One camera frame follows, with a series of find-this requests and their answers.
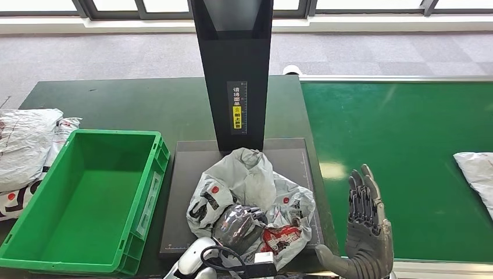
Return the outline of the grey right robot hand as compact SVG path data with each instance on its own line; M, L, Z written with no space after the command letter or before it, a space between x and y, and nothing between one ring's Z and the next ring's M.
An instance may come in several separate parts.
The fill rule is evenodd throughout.
M380 187L367 164L348 178L348 217L345 251L315 247L320 264L342 278L389 278L394 263L391 222L386 218Z

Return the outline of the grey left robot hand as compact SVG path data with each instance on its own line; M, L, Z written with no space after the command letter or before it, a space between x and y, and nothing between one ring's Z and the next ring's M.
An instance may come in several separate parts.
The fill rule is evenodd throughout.
M261 208L231 205L212 229L212 238L220 245L244 255L260 239L267 217Z

